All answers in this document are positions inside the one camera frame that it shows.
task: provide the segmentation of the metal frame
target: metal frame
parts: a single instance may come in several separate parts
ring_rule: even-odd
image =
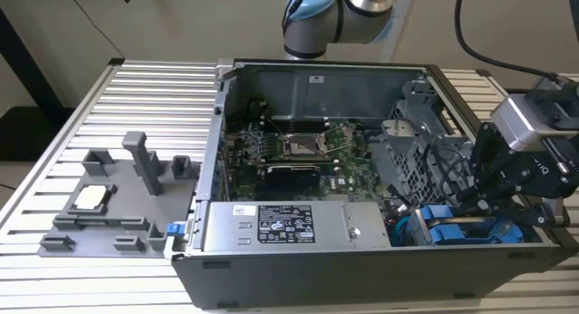
[[[169,65],[169,63],[141,62],[143,66],[160,66],[155,71],[167,74],[161,68],[163,64]],[[208,64],[195,63],[176,65],[208,67]],[[487,120],[491,109],[504,96],[488,85],[488,81],[493,79],[481,77],[472,70],[443,70],[443,73],[477,118]],[[566,74],[566,76],[579,80],[579,74]],[[97,86],[104,85],[103,77],[107,76],[101,76]],[[51,221],[49,215],[60,211],[67,200],[65,192],[60,196],[41,195],[41,193],[36,195],[35,192],[39,188],[44,190],[48,186],[67,184],[61,180],[57,184],[44,182],[48,174],[48,180],[83,175],[75,163],[56,163],[56,159],[61,156],[63,150],[67,150],[63,144],[68,144],[71,136],[75,135],[73,127],[77,127],[77,122],[85,117],[88,102],[95,98],[95,90],[97,87],[93,87],[88,93],[67,126],[13,193],[12,199],[0,210],[1,224],[9,220],[12,226],[24,230],[32,229],[13,235],[0,235],[0,309],[40,309],[39,313],[45,314],[76,314],[79,311],[84,313],[128,311],[139,314],[157,314],[159,311],[200,313],[201,310],[191,304],[168,261],[163,259],[39,258],[35,255],[43,235],[41,229]],[[109,126],[121,130],[120,128],[127,124]],[[183,132],[177,130],[177,126],[175,128],[173,134],[180,136]],[[579,193],[566,199],[566,204],[572,218],[572,226],[567,231],[571,233],[571,239],[572,237],[579,239]],[[516,277],[483,299],[249,309],[247,313],[363,314],[476,311],[484,314],[545,312],[570,314],[576,313],[579,309],[578,293],[579,256],[575,256],[560,263],[552,271]]]

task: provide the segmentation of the black cable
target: black cable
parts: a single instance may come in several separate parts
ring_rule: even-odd
[[[291,7],[288,9],[288,14],[285,16],[284,23],[283,23],[283,34],[285,34],[285,29],[288,29],[288,26],[289,26],[289,18],[296,13],[296,11],[297,11],[297,9],[299,9],[303,1],[304,0],[296,0],[296,1],[293,1],[292,5],[291,5]]]
[[[281,30],[285,33],[285,18],[288,17],[288,9],[289,9],[291,0],[288,0],[288,4],[285,4],[285,10],[283,11],[281,17]]]
[[[116,51],[119,52],[120,56],[123,58],[125,58],[125,55],[123,54],[123,52],[119,50],[119,47],[115,45],[115,43],[112,42],[112,40],[108,38],[108,36],[105,35],[105,33],[100,30],[99,26],[95,24],[95,22],[91,19],[91,16],[87,14],[87,11],[84,10],[83,6],[80,5],[79,1],[72,0],[75,2],[75,4],[77,5],[80,11],[84,13],[88,21],[91,22],[93,28],[99,31],[99,33],[103,35],[103,37],[107,39],[107,41],[111,43],[112,47],[115,47]]]
[[[431,195],[429,195],[429,197],[432,197],[435,195],[435,189],[436,189],[436,184],[432,182],[431,171],[428,170],[428,153],[431,151],[431,148],[432,148],[432,143],[428,143],[425,145],[424,153],[423,153],[423,157],[421,157],[423,170],[424,170],[424,173],[425,173],[425,183],[431,187]]]
[[[448,166],[448,168],[445,169],[445,171],[443,172],[443,178],[440,179],[440,185],[439,185],[439,190],[441,192],[441,194],[445,195],[444,193],[444,183],[448,180],[448,175],[451,173],[451,171],[453,170],[453,168],[456,167],[456,165],[461,162],[468,162],[468,159],[465,158],[459,158],[455,161],[452,161],[451,165]],[[456,191],[452,189],[452,186],[448,184],[448,187],[451,188],[452,192],[456,194]]]
[[[1,184],[1,183],[0,183],[0,187],[4,187],[12,191],[16,191],[16,187],[11,187],[9,185]]]
[[[260,141],[249,133],[229,133],[228,135],[231,135],[231,136],[248,136],[249,138],[252,138],[255,141],[255,145],[257,146],[257,154],[253,157],[256,157],[261,154]]]
[[[456,0],[456,5],[453,7],[453,31],[456,33],[456,39],[459,41],[460,47],[464,49],[464,51],[471,55],[475,59],[492,64],[495,66],[499,66],[501,68],[508,68],[509,70],[515,70],[519,72],[529,73],[531,75],[537,75],[539,77],[545,77],[548,80],[553,82],[559,82],[559,74],[553,72],[547,72],[543,70],[537,70],[535,68],[528,68],[525,66],[520,66],[511,63],[504,63],[501,61],[493,60],[492,58],[488,58],[487,56],[480,55],[476,53],[467,45],[463,37],[463,30],[460,26],[460,11],[463,9],[463,0]]]

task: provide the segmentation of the black power cord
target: black power cord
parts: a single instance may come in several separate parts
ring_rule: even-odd
[[[0,187],[4,187],[12,191],[16,191],[16,187],[11,187],[9,185],[1,184],[1,183],[0,183]]]
[[[125,58],[125,55],[123,54],[123,52],[119,50],[119,47],[115,45],[115,43],[112,42],[112,40],[108,38],[108,36],[105,35],[105,33],[100,30],[99,26],[95,24],[95,21],[92,21],[91,16],[87,14],[87,11],[84,10],[83,6],[80,5],[79,1],[72,0],[75,2],[75,4],[77,5],[80,11],[84,13],[88,21],[91,22],[93,28],[99,31],[99,33],[101,34],[101,36],[107,39],[107,41],[109,42],[109,44],[112,45],[112,47],[116,49],[116,51],[119,52],[120,56],[123,58]]]
[[[505,63],[497,60],[493,60],[492,58],[488,58],[487,56],[480,55],[476,53],[471,47],[467,45],[463,37],[463,30],[460,26],[460,11],[463,9],[463,0],[456,0],[456,5],[453,7],[453,31],[456,32],[456,39],[459,41],[460,47],[464,49],[464,51],[471,55],[475,59],[492,64],[495,66],[499,66],[501,68],[507,68],[509,70],[515,70],[519,72],[529,73],[531,75],[537,75],[539,77],[545,77],[548,80],[553,82],[560,82],[560,76],[557,73],[547,72],[543,70],[537,70],[536,68],[528,68],[525,66],[520,66],[516,64]]]
[[[291,18],[291,16],[296,13],[296,11],[297,11],[297,9],[299,9],[299,7],[300,7],[303,1],[304,1],[304,0],[296,0],[296,1],[293,1],[293,3],[291,4],[291,7],[289,7],[289,8],[285,7],[285,13],[283,14],[284,16],[283,16],[283,23],[281,23],[283,34],[285,34],[285,29],[287,29],[288,26],[289,26],[289,18]]]
[[[288,17],[288,9],[291,5],[291,0],[288,0],[288,4],[285,4],[285,10],[283,11],[283,17],[281,17],[281,30],[285,33],[285,19]]]

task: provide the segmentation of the power supply label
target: power supply label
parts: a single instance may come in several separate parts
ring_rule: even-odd
[[[311,205],[260,205],[260,243],[316,243]]]

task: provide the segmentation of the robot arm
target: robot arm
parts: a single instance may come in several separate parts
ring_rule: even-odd
[[[392,0],[289,0],[283,25],[289,59],[324,56],[328,43],[369,43],[389,30]]]
[[[570,225],[563,206],[579,187],[579,83],[560,90],[509,95],[483,123],[469,166],[473,184],[456,194],[468,208],[480,203],[513,222],[549,228]],[[543,198],[523,208],[515,194]]]

